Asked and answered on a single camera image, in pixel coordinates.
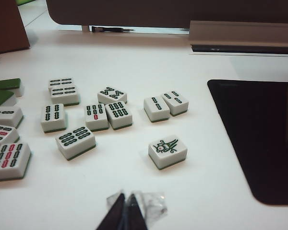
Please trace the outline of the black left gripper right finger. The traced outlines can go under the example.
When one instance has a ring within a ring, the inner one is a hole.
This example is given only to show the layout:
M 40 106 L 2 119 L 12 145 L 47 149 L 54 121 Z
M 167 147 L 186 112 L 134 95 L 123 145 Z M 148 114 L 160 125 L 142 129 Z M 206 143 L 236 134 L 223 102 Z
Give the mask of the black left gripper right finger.
M 168 213 L 162 192 L 133 191 L 126 201 L 127 230 L 148 230 Z

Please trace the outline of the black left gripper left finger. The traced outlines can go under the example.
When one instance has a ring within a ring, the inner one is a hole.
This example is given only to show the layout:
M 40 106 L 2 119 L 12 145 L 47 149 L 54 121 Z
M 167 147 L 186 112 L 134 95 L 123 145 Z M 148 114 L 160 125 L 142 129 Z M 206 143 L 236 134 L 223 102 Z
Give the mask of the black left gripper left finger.
M 108 213 L 104 216 L 97 230 L 121 230 L 123 228 L 123 212 L 125 194 L 123 191 L 107 197 Z

